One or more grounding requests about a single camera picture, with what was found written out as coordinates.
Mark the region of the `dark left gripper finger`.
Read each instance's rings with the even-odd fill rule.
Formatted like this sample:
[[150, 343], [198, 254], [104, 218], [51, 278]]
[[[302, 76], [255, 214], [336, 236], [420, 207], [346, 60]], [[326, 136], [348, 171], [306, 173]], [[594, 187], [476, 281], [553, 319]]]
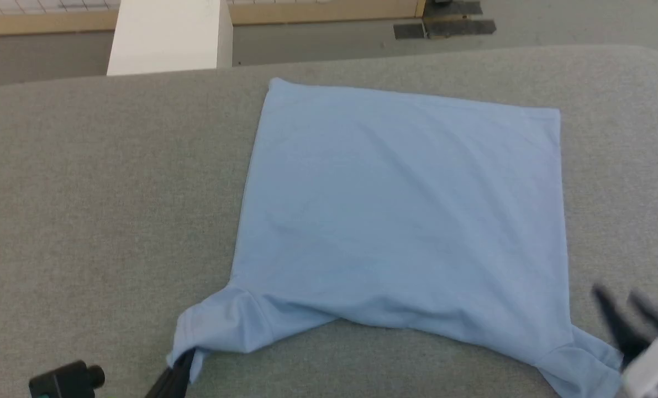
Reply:
[[184, 352], [172, 368], [172, 379], [168, 385], [169, 397], [185, 397], [189, 386], [191, 367], [197, 350], [190, 349]]
[[144, 397], [172, 397], [183, 381], [182, 371], [181, 360], [171, 367], [165, 368]]

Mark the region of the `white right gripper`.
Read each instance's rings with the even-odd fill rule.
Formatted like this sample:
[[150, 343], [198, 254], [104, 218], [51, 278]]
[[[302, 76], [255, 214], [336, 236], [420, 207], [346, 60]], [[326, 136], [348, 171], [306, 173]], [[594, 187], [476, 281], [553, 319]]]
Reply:
[[[630, 325], [619, 313], [606, 287], [595, 284], [592, 294], [597, 307], [622, 355], [623, 390], [627, 397], [658, 397], [658, 337], [650, 340]], [[658, 335], [658, 308], [642, 293], [629, 293], [628, 303]]]

